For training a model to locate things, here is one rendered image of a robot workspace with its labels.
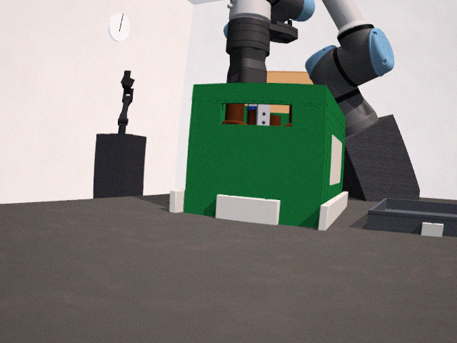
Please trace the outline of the green crate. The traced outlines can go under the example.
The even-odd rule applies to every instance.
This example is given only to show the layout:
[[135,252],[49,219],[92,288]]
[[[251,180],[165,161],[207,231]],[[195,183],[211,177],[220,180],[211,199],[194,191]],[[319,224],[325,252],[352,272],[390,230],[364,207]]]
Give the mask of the green crate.
[[[281,126],[222,124],[226,104],[292,105],[292,127],[271,112]],[[342,193],[345,129],[326,85],[194,84],[184,212],[215,217],[219,194],[273,199],[278,224],[318,228],[321,205]]]

